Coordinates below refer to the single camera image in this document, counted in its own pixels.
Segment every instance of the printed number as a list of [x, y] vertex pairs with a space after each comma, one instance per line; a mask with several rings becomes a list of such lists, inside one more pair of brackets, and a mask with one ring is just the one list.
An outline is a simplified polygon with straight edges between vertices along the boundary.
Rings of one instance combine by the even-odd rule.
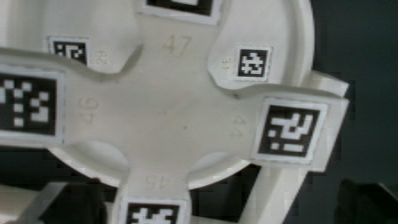
[[162, 175], [151, 175], [146, 177], [146, 183], [153, 190], [162, 190], [171, 185], [171, 179]]
[[163, 48], [169, 50], [171, 55], [174, 56], [183, 56], [188, 45], [192, 42], [192, 37], [190, 36], [176, 36], [174, 34], [171, 35], [171, 38], [163, 44]]
[[105, 51], [96, 52], [96, 64], [100, 64], [100, 65], [108, 64], [108, 54]]
[[82, 108], [80, 117], [87, 124], [94, 123], [94, 110], [100, 107], [100, 103], [92, 98], [78, 99], [78, 106]]
[[235, 125], [235, 129], [229, 133], [229, 136], [233, 138], [242, 138], [243, 137], [243, 131], [242, 131], [242, 128], [245, 126], [245, 119], [240, 115], [235, 116], [233, 118], [233, 125]]
[[231, 69], [233, 59], [231, 58], [224, 58], [220, 63], [222, 63], [222, 69]]

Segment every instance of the black square pattern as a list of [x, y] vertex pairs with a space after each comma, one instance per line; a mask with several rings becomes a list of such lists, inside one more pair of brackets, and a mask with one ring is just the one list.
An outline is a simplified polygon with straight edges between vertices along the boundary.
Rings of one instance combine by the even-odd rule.
[[213, 0], [195, 0], [194, 4], [183, 3], [181, 0], [147, 0], [146, 3], [149, 6], [156, 6], [203, 16], [211, 16]]
[[0, 73], [0, 130], [55, 136], [57, 81]]
[[85, 42], [53, 41], [53, 53], [75, 59], [87, 65], [87, 44]]
[[265, 78], [268, 50], [240, 49], [238, 77]]
[[270, 105], [259, 154], [306, 157], [320, 110]]
[[130, 203], [126, 224], [179, 224], [178, 214], [178, 205]]

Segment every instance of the white plastic object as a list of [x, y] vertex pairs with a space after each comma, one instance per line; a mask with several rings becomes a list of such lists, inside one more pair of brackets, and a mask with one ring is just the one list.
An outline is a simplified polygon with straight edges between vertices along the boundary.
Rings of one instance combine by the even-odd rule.
[[[343, 90], [323, 89], [323, 86], [346, 84], [332, 82], [325, 76], [318, 73], [311, 75], [309, 72], [309, 2], [247, 0], [242, 4], [238, 0], [224, 2], [222, 26], [135, 14], [142, 53], [139, 58], [130, 57], [124, 69], [112, 77], [50, 54], [9, 49], [0, 51], [2, 73], [12, 72], [14, 76], [27, 78], [25, 73], [41, 70], [64, 77], [64, 97], [50, 96], [57, 102], [64, 102], [64, 106], [59, 109], [48, 106], [64, 117], [64, 123], [55, 120], [64, 131], [60, 141], [21, 138], [18, 133], [28, 132], [23, 129], [12, 129], [12, 135], [0, 134], [0, 141], [48, 147], [85, 175], [100, 177], [114, 186], [119, 185], [112, 224], [124, 223], [126, 213], [121, 212], [128, 211], [130, 204], [135, 203], [139, 207], [142, 200], [153, 204], [181, 206], [185, 214], [179, 215], [181, 221], [176, 224], [222, 223], [203, 218], [188, 221], [188, 189], [215, 183], [249, 162], [261, 165], [263, 169], [240, 223], [277, 224], [284, 219], [306, 173], [325, 169], [346, 100], [341, 98]], [[254, 22], [245, 23], [251, 29], [245, 35], [242, 30], [231, 29], [233, 24], [245, 28], [238, 21], [240, 6], [242, 10], [245, 7], [258, 10], [247, 19], [265, 20], [263, 26]], [[270, 19], [281, 22], [279, 26], [268, 24]], [[89, 32], [96, 36], [96, 32], [107, 32], [107, 27], [101, 31]], [[249, 52], [247, 55], [238, 55], [242, 66], [240, 60], [224, 61], [220, 53], [226, 51], [238, 54]], [[227, 81], [220, 82], [219, 78], [231, 75], [229, 71], [217, 70], [220, 60], [231, 63], [231, 71], [242, 69], [251, 75], [267, 74], [267, 79], [245, 81], [226, 78]], [[36, 80], [32, 84], [39, 85], [41, 82], [43, 80]], [[272, 148], [261, 150], [256, 147], [261, 145], [267, 119], [275, 114], [267, 109], [272, 98], [283, 99], [291, 116], [291, 111], [299, 109], [299, 117], [309, 117], [316, 124], [314, 129], [306, 128], [300, 123], [293, 123], [293, 117], [283, 118], [291, 122], [274, 122], [279, 127], [304, 128], [299, 137], [306, 135], [311, 140], [307, 145], [302, 143], [302, 151], [307, 153], [304, 160], [291, 153], [300, 151], [297, 148], [284, 148], [284, 154], [270, 156]], [[322, 116], [306, 116], [311, 114], [323, 114], [323, 120], [318, 120]]]
[[36, 191], [0, 185], [0, 224], [18, 219], [36, 196]]
[[0, 4], [2, 46], [78, 58], [96, 71], [119, 73], [140, 49], [133, 1], [2, 0]]
[[55, 200], [59, 197], [59, 194], [68, 186], [66, 182], [55, 182], [46, 185], [46, 187], [41, 190], [39, 195], [36, 195], [34, 201], [28, 205], [28, 207], [23, 210], [23, 213], [18, 216], [16, 221], [11, 224], [43, 224], [43, 221], [39, 220], [39, 217], [43, 216]]

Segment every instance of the plastic surface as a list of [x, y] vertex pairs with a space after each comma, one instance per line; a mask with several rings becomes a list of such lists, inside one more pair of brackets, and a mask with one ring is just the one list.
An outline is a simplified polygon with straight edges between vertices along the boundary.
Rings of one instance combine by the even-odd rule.
[[37, 196], [37, 192], [0, 185], [0, 224], [14, 221]]
[[41, 215], [48, 210], [48, 207], [52, 207], [66, 185], [68, 183], [48, 184], [12, 224], [43, 224]]
[[[11, 113], [12, 118], [23, 114], [25, 123], [0, 127], [11, 133], [0, 134], [2, 143], [48, 147], [85, 175], [119, 186], [112, 224], [128, 222], [131, 211], [144, 222], [146, 210], [137, 208], [149, 209], [160, 219], [174, 213], [172, 224], [222, 223], [190, 221], [188, 189], [256, 163], [263, 171], [240, 223], [281, 223], [306, 173], [325, 169], [348, 104], [341, 98], [346, 84], [309, 72], [307, 0], [224, 2], [220, 26], [204, 25], [201, 19], [187, 22], [146, 15], [124, 0], [112, 2], [112, 7], [108, 1], [78, 4], [73, 21], [89, 15], [92, 21], [103, 19], [96, 25], [91, 20], [76, 25], [64, 13], [57, 15], [75, 9], [75, 2], [2, 4], [16, 12], [2, 27], [9, 34], [2, 43], [18, 48], [0, 51], [2, 87], [5, 82], [16, 83], [5, 95], [20, 91], [28, 73], [57, 74], [28, 81], [34, 93], [11, 97], [30, 109]], [[27, 13], [28, 7], [39, 11]], [[98, 17], [105, 13], [117, 21], [108, 26]], [[27, 27], [41, 29], [25, 35]], [[46, 41], [52, 54], [34, 53]], [[115, 61], [94, 66], [82, 55], [96, 55], [103, 48]], [[57, 50], [75, 60], [55, 56]], [[30, 105], [36, 90], [44, 91], [50, 81], [59, 94], [48, 90], [43, 102], [57, 103], [44, 102], [39, 107], [48, 116], [60, 116], [53, 123], [32, 118]], [[50, 141], [32, 131], [37, 123]]]

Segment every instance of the black and white square marker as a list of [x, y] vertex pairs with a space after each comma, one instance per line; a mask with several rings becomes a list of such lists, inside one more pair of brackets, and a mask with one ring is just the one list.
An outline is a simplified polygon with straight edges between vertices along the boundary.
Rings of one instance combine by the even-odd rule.
[[252, 157], [307, 163], [313, 159], [327, 105], [267, 98]]
[[210, 16], [213, 0], [147, 0], [147, 5], [165, 9]]
[[0, 64], [0, 135], [59, 142], [64, 74]]
[[179, 200], [130, 199], [123, 203], [119, 224], [185, 224], [187, 202]]
[[76, 37], [50, 37], [50, 52], [59, 56], [80, 61], [85, 65], [89, 62], [89, 39]]
[[140, 0], [146, 14], [215, 25], [222, 0]]
[[270, 71], [270, 47], [242, 46], [236, 51], [236, 81], [267, 81]]

